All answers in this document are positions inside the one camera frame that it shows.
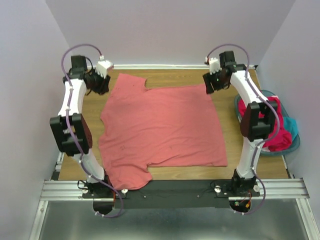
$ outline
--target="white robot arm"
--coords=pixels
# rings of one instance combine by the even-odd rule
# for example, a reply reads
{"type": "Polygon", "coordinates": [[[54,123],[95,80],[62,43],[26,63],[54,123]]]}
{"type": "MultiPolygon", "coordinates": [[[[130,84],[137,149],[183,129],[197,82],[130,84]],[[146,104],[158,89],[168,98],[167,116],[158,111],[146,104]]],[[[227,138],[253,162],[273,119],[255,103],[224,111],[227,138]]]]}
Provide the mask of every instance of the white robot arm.
{"type": "MultiPolygon", "coordinates": [[[[96,179],[102,181],[105,178],[105,171],[96,160],[92,152],[92,136],[90,130],[82,116],[83,99],[88,89],[102,95],[109,91],[108,84],[110,77],[108,71],[113,68],[112,62],[100,59],[95,69],[87,69],[86,57],[72,56],[72,68],[69,71],[71,85],[64,78],[65,93],[61,110],[57,117],[50,119],[50,126],[61,152],[65,152],[68,156],[72,156],[79,164],[82,163],[85,169],[95,176],[96,179]],[[68,107],[70,88],[72,88],[72,97],[68,107]],[[82,154],[78,151],[66,125],[66,109],[69,109],[68,115],[71,125],[74,128],[81,148],[82,154]]],[[[88,183],[98,182],[96,179],[86,174],[88,183]]]]}
{"type": "Polygon", "coordinates": [[[228,89],[233,85],[244,101],[246,111],[240,122],[243,136],[241,158],[231,179],[232,191],[250,190],[256,183],[256,168],[263,143],[273,132],[277,104],[269,102],[253,83],[244,64],[237,64],[233,51],[225,51],[219,59],[206,57],[209,72],[203,75],[206,93],[228,89]]]}

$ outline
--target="clothing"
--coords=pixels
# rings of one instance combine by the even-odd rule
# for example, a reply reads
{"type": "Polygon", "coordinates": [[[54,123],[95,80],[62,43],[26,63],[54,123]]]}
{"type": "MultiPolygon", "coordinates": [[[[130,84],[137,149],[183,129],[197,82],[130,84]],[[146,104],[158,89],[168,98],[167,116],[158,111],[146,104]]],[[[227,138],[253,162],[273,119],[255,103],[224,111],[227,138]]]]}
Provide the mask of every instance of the clothing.
{"type": "Polygon", "coordinates": [[[139,189],[147,167],[226,166],[222,129],[204,84],[148,89],[119,74],[101,113],[103,166],[118,189],[139,189]]]}
{"type": "Polygon", "coordinates": [[[291,133],[292,141],[295,140],[296,136],[298,135],[298,126],[296,120],[292,117],[284,116],[283,126],[285,130],[291,133]]]}
{"type": "MultiPolygon", "coordinates": [[[[271,152],[278,152],[278,151],[288,149],[290,147],[290,145],[292,144],[292,136],[291,136],[291,133],[285,130],[284,128],[284,118],[281,112],[281,103],[279,98],[277,96],[269,96],[268,100],[275,101],[277,103],[276,113],[280,120],[280,129],[277,136],[271,139],[270,141],[267,141],[263,145],[263,147],[264,148],[268,147],[271,152]]],[[[242,117],[245,114],[246,108],[247,107],[245,106],[244,101],[241,99],[238,103],[238,110],[242,117]]],[[[269,137],[275,134],[277,130],[277,125],[278,125],[277,121],[275,121],[273,132],[269,135],[269,137]]]]}

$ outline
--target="wooden board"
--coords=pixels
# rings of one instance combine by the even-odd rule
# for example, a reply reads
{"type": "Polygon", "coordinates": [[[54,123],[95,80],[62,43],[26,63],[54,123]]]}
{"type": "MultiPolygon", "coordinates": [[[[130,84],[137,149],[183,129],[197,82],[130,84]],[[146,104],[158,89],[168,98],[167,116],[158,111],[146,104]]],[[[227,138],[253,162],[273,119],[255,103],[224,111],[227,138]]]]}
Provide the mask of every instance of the wooden board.
{"type": "MultiPolygon", "coordinates": [[[[182,70],[114,70],[111,73],[110,89],[114,87],[119,73],[130,74],[146,78],[147,88],[177,87],[204,83],[202,75],[206,69],[182,70]]],[[[253,81],[258,85],[254,71],[250,71],[253,81]]],[[[216,111],[219,116],[227,152],[228,166],[188,166],[188,167],[149,167],[154,180],[196,180],[196,179],[230,179],[239,163],[242,152],[243,137],[235,113],[234,98],[236,89],[231,86],[228,90],[220,90],[212,94],[216,111]]],[[[91,93],[83,101],[82,113],[93,138],[93,153],[101,164],[98,139],[104,132],[104,125],[100,114],[110,93],[103,96],[91,93]]],[[[261,156],[257,166],[257,173],[263,179],[288,178],[284,162],[281,157],[261,156]]],[[[84,180],[85,174],[77,162],[64,156],[59,180],[84,180]]]]}

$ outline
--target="pink t-shirt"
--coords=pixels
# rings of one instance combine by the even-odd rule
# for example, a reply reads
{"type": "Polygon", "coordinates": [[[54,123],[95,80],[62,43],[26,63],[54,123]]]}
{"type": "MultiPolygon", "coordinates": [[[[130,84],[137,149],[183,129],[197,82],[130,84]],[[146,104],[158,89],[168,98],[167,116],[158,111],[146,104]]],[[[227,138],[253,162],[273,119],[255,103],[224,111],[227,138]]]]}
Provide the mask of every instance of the pink t-shirt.
{"type": "Polygon", "coordinates": [[[146,79],[119,74],[101,113],[99,149],[117,189],[139,189],[150,167],[226,166],[225,141],[205,84],[146,88],[146,79]]]}

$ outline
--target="white wall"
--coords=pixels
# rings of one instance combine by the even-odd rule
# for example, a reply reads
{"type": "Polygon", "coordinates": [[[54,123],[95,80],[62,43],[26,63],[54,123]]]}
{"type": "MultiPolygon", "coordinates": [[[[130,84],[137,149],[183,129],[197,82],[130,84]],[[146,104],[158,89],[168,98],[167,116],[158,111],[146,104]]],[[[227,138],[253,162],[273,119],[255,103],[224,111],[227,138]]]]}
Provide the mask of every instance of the white wall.
{"type": "MultiPolygon", "coordinates": [[[[95,44],[115,64],[203,64],[213,47],[230,42],[257,65],[295,0],[46,2],[70,46],[95,44]]],[[[245,55],[236,50],[236,58],[245,55]]]]}
{"type": "Polygon", "coordinates": [[[44,0],[1,1],[0,29],[0,239],[26,240],[57,160],[49,119],[62,104],[68,44],[44,0]]]}
{"type": "Polygon", "coordinates": [[[300,148],[286,156],[295,177],[303,177],[320,227],[320,1],[296,0],[257,68],[263,89],[280,96],[298,122],[300,148]]]}

